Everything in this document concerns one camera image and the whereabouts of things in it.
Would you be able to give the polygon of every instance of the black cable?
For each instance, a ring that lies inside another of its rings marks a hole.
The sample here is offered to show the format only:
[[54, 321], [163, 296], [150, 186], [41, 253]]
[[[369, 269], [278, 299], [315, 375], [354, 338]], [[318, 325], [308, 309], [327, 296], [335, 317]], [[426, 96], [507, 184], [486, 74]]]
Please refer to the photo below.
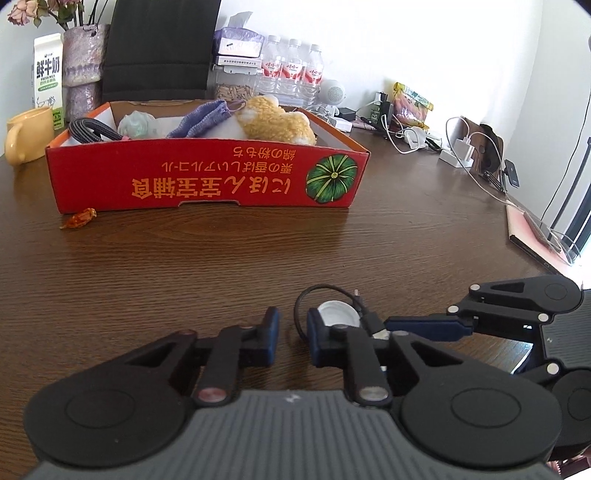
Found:
[[99, 122], [94, 118], [77, 118], [70, 122], [68, 126], [70, 135], [74, 140], [84, 143], [102, 142], [102, 137], [110, 140], [122, 140], [123, 135], [119, 135], [109, 125]]
[[560, 187], [562, 185], [562, 182], [564, 182], [564, 179], [566, 178], [566, 174], [569, 172], [570, 163], [573, 161], [574, 154], [576, 153], [577, 148], [579, 147], [579, 143], [581, 142], [581, 136], [583, 135], [583, 129], [585, 128], [585, 122], [587, 121], [587, 115], [589, 113], [589, 105], [591, 105], [591, 90], [589, 90], [589, 100], [587, 101], [587, 108], [585, 109], [585, 117], [583, 118], [583, 125], [581, 125], [581, 131], [579, 132], [579, 138], [577, 139], [577, 144], [575, 145], [574, 150], [573, 150], [573, 153], [570, 156], [569, 163], [566, 165], [566, 170], [564, 171], [564, 176], [562, 177], [562, 180], [560, 180], [560, 183], [558, 184], [558, 187], [556, 188], [556, 191], [554, 192], [554, 195], [552, 195], [552, 199], [550, 200], [550, 203], [546, 207], [546, 210], [544, 210], [544, 213], [542, 213], [542, 218], [540, 219], [541, 222], [544, 221], [544, 216], [548, 212], [548, 209], [550, 208], [550, 205], [552, 205], [552, 202], [554, 201], [554, 198], [556, 198], [556, 194], [560, 190]]
[[321, 283], [318, 285], [313, 285], [311, 287], [308, 287], [307, 289], [305, 289], [302, 293], [300, 293], [300, 296], [297, 297], [297, 300], [294, 303], [294, 325], [295, 325], [295, 329], [297, 330], [298, 335], [300, 336], [300, 338], [305, 341], [306, 343], [308, 342], [308, 336], [304, 333], [304, 330], [301, 327], [301, 323], [300, 323], [300, 303], [301, 301], [305, 298], [305, 296], [307, 296], [309, 293], [315, 291], [315, 290], [334, 290], [337, 291], [341, 294], [343, 294], [345, 297], [348, 297], [354, 304], [355, 306], [362, 312], [363, 315], [368, 313], [368, 309], [365, 308], [365, 305], [363, 305], [363, 303], [359, 300], [358, 297], [356, 297], [355, 295], [353, 295], [352, 293], [349, 293], [348, 291], [340, 288], [340, 287], [336, 287], [334, 285], [329, 285], [326, 283]]

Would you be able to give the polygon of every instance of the green pumpkin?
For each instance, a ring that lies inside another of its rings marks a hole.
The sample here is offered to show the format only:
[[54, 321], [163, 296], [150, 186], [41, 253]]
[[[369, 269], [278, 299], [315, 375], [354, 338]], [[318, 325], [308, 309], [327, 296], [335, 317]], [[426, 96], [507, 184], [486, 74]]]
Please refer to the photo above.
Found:
[[357, 164], [351, 157], [338, 154], [320, 160], [306, 177], [306, 193], [318, 203], [339, 200], [355, 182]]

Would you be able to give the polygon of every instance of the red cardboard box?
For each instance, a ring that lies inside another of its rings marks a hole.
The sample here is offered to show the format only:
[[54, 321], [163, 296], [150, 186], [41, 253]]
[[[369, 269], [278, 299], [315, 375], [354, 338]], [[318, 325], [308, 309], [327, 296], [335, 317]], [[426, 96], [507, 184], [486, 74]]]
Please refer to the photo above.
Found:
[[[116, 129], [134, 110], [183, 116], [203, 100], [111, 102], [89, 116]], [[79, 144], [67, 131], [46, 149], [61, 213], [177, 207], [186, 202], [349, 207], [369, 152], [304, 112], [317, 146], [180, 138]]]

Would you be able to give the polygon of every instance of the yellow plush toy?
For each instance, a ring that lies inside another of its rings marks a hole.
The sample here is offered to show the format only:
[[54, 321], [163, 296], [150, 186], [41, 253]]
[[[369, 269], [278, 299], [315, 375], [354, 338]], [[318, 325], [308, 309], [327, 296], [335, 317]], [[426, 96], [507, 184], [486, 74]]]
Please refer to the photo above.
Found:
[[308, 117], [301, 112], [286, 112], [273, 95], [246, 101], [242, 109], [207, 132], [205, 137], [316, 145]]

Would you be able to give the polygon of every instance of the milk carton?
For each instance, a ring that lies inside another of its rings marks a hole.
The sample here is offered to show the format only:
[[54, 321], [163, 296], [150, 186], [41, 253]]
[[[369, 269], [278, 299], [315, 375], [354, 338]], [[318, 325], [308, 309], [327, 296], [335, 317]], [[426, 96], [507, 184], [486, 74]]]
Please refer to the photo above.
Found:
[[61, 98], [61, 64], [63, 44], [61, 34], [54, 33], [35, 39], [33, 63], [33, 107], [53, 109], [53, 128], [64, 127]]

